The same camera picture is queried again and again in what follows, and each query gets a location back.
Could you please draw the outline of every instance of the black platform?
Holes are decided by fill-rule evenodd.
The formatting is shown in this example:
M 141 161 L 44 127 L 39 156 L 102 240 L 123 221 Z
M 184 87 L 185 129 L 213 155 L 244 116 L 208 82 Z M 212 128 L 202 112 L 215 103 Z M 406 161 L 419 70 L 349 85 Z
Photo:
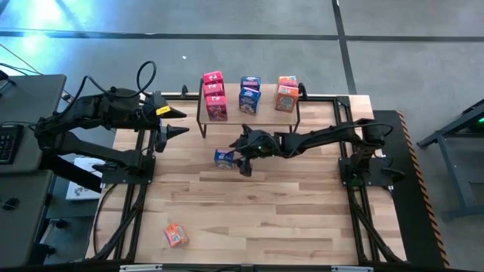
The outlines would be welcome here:
M 405 120 L 394 110 L 375 110 L 374 117 L 394 126 L 393 133 L 386 137 L 383 153 L 393 158 L 392 168 L 406 174 L 405 179 L 395 185 L 392 196 L 407 260 L 420 266 L 448 266 Z

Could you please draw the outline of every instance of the red cereal box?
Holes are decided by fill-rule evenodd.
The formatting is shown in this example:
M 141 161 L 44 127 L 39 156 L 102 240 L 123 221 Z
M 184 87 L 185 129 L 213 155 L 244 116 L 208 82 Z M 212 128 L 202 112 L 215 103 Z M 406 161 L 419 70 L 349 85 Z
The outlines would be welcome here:
M 222 83 L 223 84 L 224 78 L 222 77 L 222 72 L 215 71 L 215 72 L 203 74 L 203 83 L 205 85 L 213 84 L 213 83 Z
M 227 99 L 225 96 L 205 97 L 206 111 L 210 121 L 227 121 Z
M 206 84 L 203 86 L 203 95 L 207 96 L 225 96 L 224 85 L 222 83 Z

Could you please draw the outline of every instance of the wooden table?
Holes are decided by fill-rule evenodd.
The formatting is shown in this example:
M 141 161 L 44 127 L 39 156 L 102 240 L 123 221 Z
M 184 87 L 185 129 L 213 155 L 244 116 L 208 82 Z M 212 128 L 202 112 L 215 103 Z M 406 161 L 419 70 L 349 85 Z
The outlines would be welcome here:
M 370 98 L 349 96 L 354 120 L 373 118 Z M 165 123 L 190 131 L 169 140 L 157 154 L 154 182 L 148 187 L 135 261 L 203 264 L 357 264 L 346 189 L 341 186 L 338 144 L 307 150 L 293 159 L 253 162 L 253 176 L 223 170 L 213 162 L 216 148 L 228 148 L 242 132 L 239 125 L 211 125 L 206 139 L 197 127 L 196 101 L 169 101 L 188 114 Z M 335 125 L 333 107 L 300 102 L 298 132 Z M 287 126 L 259 127 L 286 131 Z M 137 134 L 118 130 L 114 148 L 134 149 Z M 119 224 L 126 185 L 119 185 L 101 210 L 101 247 Z M 368 188 L 374 225 L 388 246 L 405 259 L 399 224 L 390 194 Z M 163 235 L 168 223 L 183 226 L 190 238 L 171 249 Z M 127 251 L 131 229 L 125 238 Z M 362 231 L 365 252 L 368 236 Z M 92 256 L 92 243 L 87 257 Z

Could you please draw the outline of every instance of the black desk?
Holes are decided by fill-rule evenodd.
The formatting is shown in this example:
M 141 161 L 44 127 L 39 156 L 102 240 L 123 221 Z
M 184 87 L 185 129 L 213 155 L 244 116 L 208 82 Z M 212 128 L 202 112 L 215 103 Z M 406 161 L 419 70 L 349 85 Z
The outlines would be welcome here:
M 2 90 L 0 98 L 0 122 L 37 122 L 57 109 L 66 81 L 64 75 L 12 76 L 18 86 Z M 0 210 L 0 267 L 20 266 L 29 262 L 33 253 L 34 239 L 38 236 L 39 222 L 45 210 L 45 201 L 53 178 L 51 171 L 22 172 L 22 164 L 39 165 L 42 152 L 33 132 L 24 129 L 14 164 L 0 165 L 0 196 L 3 201 L 15 197 L 20 205 L 14 211 Z M 8 174 L 14 170 L 18 174 Z
M 53 176 L 52 171 L 37 171 L 0 177 L 2 200 L 11 197 L 20 200 L 13 211 L 0 209 L 1 267 L 19 266 L 28 262 Z

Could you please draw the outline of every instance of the keyboard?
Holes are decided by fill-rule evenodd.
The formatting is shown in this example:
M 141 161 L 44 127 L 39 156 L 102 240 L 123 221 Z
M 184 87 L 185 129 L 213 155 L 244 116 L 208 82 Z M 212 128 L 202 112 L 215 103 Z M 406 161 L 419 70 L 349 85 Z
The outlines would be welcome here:
M 23 125 L 3 125 L 0 127 L 0 165 L 14 163 L 22 139 L 22 131 Z

